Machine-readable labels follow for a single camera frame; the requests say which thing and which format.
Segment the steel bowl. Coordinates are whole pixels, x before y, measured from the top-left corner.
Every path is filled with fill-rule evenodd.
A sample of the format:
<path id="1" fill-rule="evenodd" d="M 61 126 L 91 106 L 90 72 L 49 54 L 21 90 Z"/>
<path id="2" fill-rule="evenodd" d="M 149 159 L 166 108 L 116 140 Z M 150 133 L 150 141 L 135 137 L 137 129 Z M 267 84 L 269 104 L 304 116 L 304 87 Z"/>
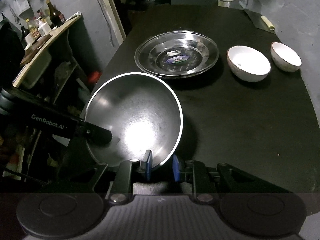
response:
<path id="1" fill-rule="evenodd" d="M 120 74 L 103 83 L 90 98 L 85 121 L 112 133 L 108 144 L 87 143 L 97 163 L 119 166 L 143 159 L 152 151 L 152 168 L 164 165 L 175 152 L 183 131 L 183 113 L 175 92 L 146 73 Z"/>

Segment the white red-rimmed bowl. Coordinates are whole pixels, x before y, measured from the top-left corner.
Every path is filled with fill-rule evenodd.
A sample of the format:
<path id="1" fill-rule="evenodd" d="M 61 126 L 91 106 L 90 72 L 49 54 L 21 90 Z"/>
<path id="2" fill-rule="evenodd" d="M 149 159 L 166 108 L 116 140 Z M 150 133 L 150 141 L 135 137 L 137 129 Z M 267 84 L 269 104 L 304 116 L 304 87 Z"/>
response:
<path id="1" fill-rule="evenodd" d="M 248 46 L 233 46 L 227 50 L 227 63 L 238 78 L 259 82 L 268 76 L 271 64 L 260 51 Z"/>

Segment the wooden side shelf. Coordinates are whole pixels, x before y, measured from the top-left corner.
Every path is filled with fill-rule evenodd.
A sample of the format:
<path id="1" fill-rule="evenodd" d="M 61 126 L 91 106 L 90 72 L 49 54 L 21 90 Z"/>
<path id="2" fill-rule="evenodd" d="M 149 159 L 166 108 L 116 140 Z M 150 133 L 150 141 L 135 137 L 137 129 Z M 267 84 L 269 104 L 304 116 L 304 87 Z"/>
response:
<path id="1" fill-rule="evenodd" d="M 20 85 L 24 85 L 27 88 L 32 88 L 37 83 L 52 59 L 48 48 L 81 17 L 82 13 L 78 11 L 68 18 L 63 25 L 50 32 L 50 38 L 42 46 L 37 47 L 38 51 L 35 56 L 23 66 L 16 79 L 12 82 L 14 87 L 18 88 Z"/>

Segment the white container on shelf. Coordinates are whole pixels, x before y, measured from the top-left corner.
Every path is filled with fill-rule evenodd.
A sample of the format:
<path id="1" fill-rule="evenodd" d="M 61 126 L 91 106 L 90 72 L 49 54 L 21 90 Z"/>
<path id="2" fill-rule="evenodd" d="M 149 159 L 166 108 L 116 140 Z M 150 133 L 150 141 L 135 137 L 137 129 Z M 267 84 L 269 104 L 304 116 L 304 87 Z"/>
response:
<path id="1" fill-rule="evenodd" d="M 41 34 L 41 36 L 45 36 L 48 35 L 52 29 L 49 26 L 49 24 L 41 17 L 37 18 L 37 22 L 38 22 L 38 31 Z"/>

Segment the dark glass bottle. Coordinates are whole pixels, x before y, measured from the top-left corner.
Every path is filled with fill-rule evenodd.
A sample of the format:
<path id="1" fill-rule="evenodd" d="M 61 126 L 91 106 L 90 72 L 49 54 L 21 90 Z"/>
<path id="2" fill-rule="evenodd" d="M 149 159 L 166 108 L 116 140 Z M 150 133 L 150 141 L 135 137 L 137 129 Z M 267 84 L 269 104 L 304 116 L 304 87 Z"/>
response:
<path id="1" fill-rule="evenodd" d="M 56 27 L 60 27 L 61 25 L 63 25 L 65 23 L 65 17 L 63 15 L 63 13 L 59 10 L 57 10 L 53 4 L 51 3 L 50 0 L 46 0 L 46 4 L 48 6 L 49 12 L 50 12 L 50 20 L 53 23 L 53 25 L 55 25 Z"/>

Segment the large steel plate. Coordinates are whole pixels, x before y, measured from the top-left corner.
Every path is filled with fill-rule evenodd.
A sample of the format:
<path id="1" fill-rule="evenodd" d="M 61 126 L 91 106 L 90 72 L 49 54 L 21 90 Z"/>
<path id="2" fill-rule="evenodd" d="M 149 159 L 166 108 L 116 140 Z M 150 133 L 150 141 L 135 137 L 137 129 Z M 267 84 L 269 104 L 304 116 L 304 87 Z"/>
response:
<path id="1" fill-rule="evenodd" d="M 188 30 L 162 33 L 144 41 L 135 51 L 135 63 L 144 72 L 163 79 L 204 73 L 218 61 L 217 44 Z"/>

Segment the small white bowl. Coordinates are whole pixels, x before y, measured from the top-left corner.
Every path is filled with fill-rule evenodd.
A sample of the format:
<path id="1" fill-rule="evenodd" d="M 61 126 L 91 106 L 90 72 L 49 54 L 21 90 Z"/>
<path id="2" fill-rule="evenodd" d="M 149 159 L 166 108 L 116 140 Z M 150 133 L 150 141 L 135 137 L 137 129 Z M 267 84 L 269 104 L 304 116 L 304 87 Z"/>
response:
<path id="1" fill-rule="evenodd" d="M 271 57 L 276 66 L 285 72 L 296 72 L 302 66 L 299 55 L 289 46 L 280 43 L 271 43 Z"/>

